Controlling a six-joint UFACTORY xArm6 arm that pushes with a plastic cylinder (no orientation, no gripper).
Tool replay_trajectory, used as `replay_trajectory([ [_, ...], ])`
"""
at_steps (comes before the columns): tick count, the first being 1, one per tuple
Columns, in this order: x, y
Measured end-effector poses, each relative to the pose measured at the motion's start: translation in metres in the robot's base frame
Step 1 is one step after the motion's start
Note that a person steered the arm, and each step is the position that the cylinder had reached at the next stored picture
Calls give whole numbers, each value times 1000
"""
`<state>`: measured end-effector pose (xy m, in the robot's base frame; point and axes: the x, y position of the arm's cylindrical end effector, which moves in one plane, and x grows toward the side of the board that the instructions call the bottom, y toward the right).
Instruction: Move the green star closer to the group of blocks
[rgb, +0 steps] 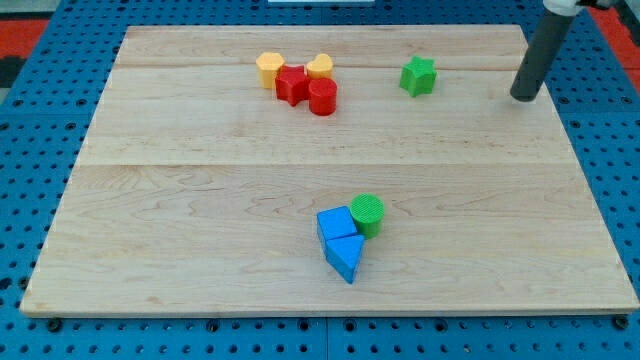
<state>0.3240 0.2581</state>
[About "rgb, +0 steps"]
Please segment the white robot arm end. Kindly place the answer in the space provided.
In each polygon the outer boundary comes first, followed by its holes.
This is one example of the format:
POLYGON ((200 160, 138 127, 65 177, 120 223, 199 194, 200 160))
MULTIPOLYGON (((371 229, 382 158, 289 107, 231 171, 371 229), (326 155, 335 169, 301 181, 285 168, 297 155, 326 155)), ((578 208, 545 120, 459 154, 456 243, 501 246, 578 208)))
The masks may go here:
POLYGON ((607 10, 616 3, 617 0, 543 0, 546 10, 565 17, 575 17, 585 7, 607 10))

